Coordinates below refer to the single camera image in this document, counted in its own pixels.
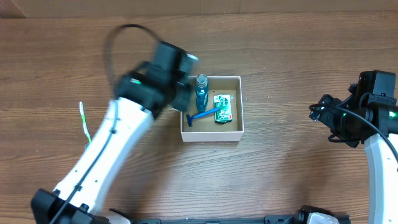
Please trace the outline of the blue mouthwash bottle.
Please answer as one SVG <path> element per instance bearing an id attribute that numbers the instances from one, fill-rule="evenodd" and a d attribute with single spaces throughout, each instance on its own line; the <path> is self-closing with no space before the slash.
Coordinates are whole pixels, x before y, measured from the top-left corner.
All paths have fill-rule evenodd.
<path id="1" fill-rule="evenodd" d="M 197 76 L 195 85 L 195 103 L 199 113 L 202 113 L 206 110 L 208 104 L 208 90 L 208 77 L 204 74 L 200 74 Z"/>

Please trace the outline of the blue disposable razor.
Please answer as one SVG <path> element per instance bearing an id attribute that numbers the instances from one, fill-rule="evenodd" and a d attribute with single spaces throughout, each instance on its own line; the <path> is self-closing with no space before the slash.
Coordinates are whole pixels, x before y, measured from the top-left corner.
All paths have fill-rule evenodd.
<path id="1" fill-rule="evenodd" d="M 204 111 L 202 113 L 195 114 L 193 116 L 190 116 L 189 114 L 186 114 L 186 119 L 187 119 L 188 126 L 189 127 L 193 126 L 193 120 L 194 119 L 199 119 L 199 118 L 208 116 L 208 115 L 210 115 L 212 113 L 216 113 L 219 110 L 220 110 L 220 108 L 213 108 L 211 110 L 207 110 L 207 111 Z"/>

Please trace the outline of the green white toothbrush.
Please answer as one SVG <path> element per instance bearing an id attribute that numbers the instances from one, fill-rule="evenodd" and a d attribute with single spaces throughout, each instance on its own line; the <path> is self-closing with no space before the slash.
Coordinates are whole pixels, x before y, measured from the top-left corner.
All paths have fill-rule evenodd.
<path id="1" fill-rule="evenodd" d="M 85 147 L 88 147 L 88 145 L 91 144 L 91 135 L 90 135 L 90 132 L 89 132 L 87 124 L 86 124 L 85 109 L 84 109 L 84 104 L 82 101 L 79 102 L 79 112 L 80 112 L 81 121 L 82 121 L 83 134 L 86 136 L 86 138 L 88 140 L 88 144 Z"/>

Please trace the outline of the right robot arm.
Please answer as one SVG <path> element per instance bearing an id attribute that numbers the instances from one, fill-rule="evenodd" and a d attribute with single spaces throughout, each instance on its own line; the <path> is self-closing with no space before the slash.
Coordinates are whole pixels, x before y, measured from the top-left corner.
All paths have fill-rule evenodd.
<path id="1" fill-rule="evenodd" d="M 330 142 L 363 144 L 369 167 L 369 223 L 397 223 L 396 75 L 361 72 L 345 100 L 323 95 L 309 117 L 330 129 Z"/>

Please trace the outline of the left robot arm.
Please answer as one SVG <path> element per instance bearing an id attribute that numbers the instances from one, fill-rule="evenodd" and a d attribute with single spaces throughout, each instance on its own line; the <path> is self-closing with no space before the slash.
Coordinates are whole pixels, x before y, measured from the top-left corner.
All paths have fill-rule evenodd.
<path id="1" fill-rule="evenodd" d="M 166 107 L 186 111 L 188 76 L 198 58 L 160 41 L 151 61 L 121 76 L 101 126 L 73 169 L 49 192 L 39 189 L 30 206 L 36 223 L 132 223 L 102 206 L 118 172 L 140 138 Z"/>

